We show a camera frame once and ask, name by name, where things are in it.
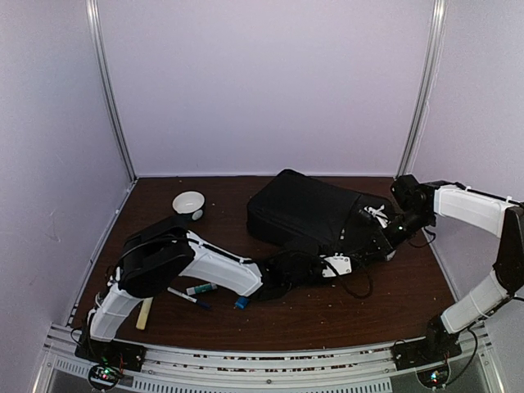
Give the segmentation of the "black student bag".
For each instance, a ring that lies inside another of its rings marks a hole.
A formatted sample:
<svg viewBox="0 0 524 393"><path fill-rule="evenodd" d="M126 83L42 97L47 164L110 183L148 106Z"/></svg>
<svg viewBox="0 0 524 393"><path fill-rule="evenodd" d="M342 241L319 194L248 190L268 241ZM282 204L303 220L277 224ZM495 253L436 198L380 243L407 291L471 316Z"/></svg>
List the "black student bag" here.
<svg viewBox="0 0 524 393"><path fill-rule="evenodd" d="M345 189L285 169L247 203L248 233L263 242L285 246L305 239L316 242L324 255L357 255L365 260L390 260L373 245L372 235L381 227L364 208L380 210L388 219L395 214L382 196Z"/></svg>

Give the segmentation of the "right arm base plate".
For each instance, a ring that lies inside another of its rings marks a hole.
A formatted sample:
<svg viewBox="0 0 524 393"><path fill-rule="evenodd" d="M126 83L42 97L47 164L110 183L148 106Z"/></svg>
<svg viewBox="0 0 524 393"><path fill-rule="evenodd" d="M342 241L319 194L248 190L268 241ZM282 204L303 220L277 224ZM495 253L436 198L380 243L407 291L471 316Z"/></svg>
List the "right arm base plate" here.
<svg viewBox="0 0 524 393"><path fill-rule="evenodd" d="M392 358L398 371L418 368L428 364L443 362L462 354L460 344L454 343L444 348L431 350L425 339L399 342L391 347Z"/></svg>

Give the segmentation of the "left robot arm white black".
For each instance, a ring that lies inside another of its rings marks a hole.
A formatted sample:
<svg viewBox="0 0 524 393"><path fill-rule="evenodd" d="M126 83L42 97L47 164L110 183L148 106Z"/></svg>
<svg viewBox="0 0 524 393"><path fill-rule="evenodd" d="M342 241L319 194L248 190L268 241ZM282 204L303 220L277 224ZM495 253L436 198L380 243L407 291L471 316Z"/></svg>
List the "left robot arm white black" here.
<svg viewBox="0 0 524 393"><path fill-rule="evenodd" d="M129 236L101 299L87 317L87 352L101 364L118 355L113 341L138 303L161 294L178 277L197 278L254 300L273 300L323 279L316 254L284 250L247 259L210 244L171 216Z"/></svg>

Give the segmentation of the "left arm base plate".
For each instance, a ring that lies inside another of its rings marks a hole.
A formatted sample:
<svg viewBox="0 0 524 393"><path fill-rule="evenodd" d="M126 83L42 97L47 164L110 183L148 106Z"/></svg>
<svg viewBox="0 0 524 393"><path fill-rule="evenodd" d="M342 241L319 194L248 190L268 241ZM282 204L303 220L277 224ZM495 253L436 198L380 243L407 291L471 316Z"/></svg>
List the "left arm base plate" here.
<svg viewBox="0 0 524 393"><path fill-rule="evenodd" d="M120 341L85 341L76 346L75 356L96 364L140 372L146 352L145 346Z"/></svg>

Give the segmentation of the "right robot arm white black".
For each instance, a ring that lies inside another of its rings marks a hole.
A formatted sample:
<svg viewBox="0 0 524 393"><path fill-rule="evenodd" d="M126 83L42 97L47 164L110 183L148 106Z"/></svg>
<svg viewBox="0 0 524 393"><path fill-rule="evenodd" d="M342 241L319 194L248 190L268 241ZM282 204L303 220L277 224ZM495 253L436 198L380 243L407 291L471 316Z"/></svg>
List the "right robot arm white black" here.
<svg viewBox="0 0 524 393"><path fill-rule="evenodd" d="M470 224L499 239L488 276L428 323L419 352L425 360L434 362L450 349L461 331L496 311L522 288L523 204L510 196L494 196L461 183L420 183L412 174L398 177L391 185L391 193L402 209L396 217L389 218L381 208L363 209L378 223L367 249L371 254L390 255L418 230L435 225L439 216Z"/></svg>

